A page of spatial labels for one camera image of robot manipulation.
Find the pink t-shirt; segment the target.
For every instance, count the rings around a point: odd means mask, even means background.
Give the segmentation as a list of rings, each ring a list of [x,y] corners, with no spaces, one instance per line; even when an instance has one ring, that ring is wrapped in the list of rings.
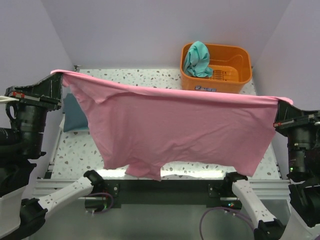
[[[167,164],[199,163],[233,167],[253,176],[275,136],[278,96],[132,86],[62,70],[88,122],[95,149],[84,134],[75,136],[80,151],[60,156],[68,172],[125,168],[138,178],[161,180]]]

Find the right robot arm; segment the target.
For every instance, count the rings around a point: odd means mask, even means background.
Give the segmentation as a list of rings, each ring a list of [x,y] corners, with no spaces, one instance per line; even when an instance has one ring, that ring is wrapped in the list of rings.
[[[246,176],[226,174],[223,192],[240,200],[254,225],[256,240],[316,240],[320,236],[320,112],[280,101],[273,126],[287,137],[287,177],[291,181],[287,225],[270,214]]]

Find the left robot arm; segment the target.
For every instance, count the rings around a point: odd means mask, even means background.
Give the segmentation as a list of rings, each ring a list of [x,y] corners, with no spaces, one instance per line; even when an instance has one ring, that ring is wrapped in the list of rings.
[[[38,231],[51,213],[77,198],[99,196],[104,180],[89,170],[71,185],[40,198],[23,198],[33,161],[42,151],[48,112],[62,106],[60,72],[27,86],[11,86],[1,96],[10,128],[0,129],[0,238],[22,240]]]

